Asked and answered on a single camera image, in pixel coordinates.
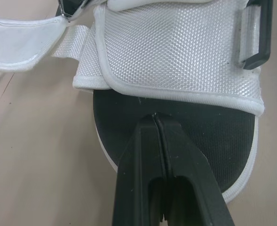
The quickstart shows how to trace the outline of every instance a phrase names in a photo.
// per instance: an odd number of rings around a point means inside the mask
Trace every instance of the black plastic buckle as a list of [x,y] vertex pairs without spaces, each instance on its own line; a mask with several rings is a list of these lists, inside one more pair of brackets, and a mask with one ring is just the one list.
[[252,70],[266,63],[271,53],[272,8],[273,0],[249,0],[247,6],[261,6],[259,52],[245,61],[244,69]]
[[113,226],[234,226],[207,158],[181,125],[147,115],[119,161]]

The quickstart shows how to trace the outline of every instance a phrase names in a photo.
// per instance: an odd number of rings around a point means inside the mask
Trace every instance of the beige floor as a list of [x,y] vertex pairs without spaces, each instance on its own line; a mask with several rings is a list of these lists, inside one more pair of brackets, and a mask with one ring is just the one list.
[[[277,225],[277,0],[258,156],[229,204],[237,226]],[[44,19],[56,0],[0,0],[0,17]],[[92,14],[79,23],[90,25]],[[116,173],[98,143],[92,95],[72,88],[77,62],[47,59],[28,73],[0,73],[0,226],[109,226]]]

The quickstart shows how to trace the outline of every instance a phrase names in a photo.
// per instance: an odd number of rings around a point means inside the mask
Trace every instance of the white mesh fabric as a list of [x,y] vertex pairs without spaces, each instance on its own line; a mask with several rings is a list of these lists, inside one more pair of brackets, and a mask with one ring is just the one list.
[[95,10],[96,44],[107,83],[123,94],[263,110],[260,69],[238,65],[247,0],[156,3]]

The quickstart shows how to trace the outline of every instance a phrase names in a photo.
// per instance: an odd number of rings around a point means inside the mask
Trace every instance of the white piping trim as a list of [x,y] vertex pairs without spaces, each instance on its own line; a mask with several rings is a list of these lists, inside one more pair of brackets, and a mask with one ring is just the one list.
[[[225,192],[222,193],[223,198],[226,203],[229,203],[232,201],[246,186],[249,177],[252,173],[254,162],[255,162],[255,157],[257,153],[257,141],[258,141],[258,134],[259,134],[259,124],[258,124],[258,117],[256,116],[254,119],[254,134],[253,134],[253,140],[252,140],[252,146],[250,150],[250,154],[247,160],[247,163],[241,173],[241,175],[238,177],[238,179],[235,181],[235,183],[228,188]],[[97,127],[95,126],[97,137],[99,138],[102,150],[104,151],[106,158],[108,159],[109,163],[111,166],[114,168],[115,172],[118,171],[118,166],[114,163],[114,161],[111,159],[111,157],[108,155],[101,139],[99,132],[97,131]]]

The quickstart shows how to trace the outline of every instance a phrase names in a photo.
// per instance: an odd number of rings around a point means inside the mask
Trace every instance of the white strap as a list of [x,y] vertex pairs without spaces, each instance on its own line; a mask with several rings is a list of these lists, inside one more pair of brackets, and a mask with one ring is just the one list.
[[50,55],[80,60],[88,33],[89,28],[83,25],[66,28]]
[[0,20],[0,71],[32,69],[62,36],[67,20],[61,16],[40,21]]
[[157,2],[205,3],[209,1],[212,0],[108,0],[108,8],[113,11],[122,11]]

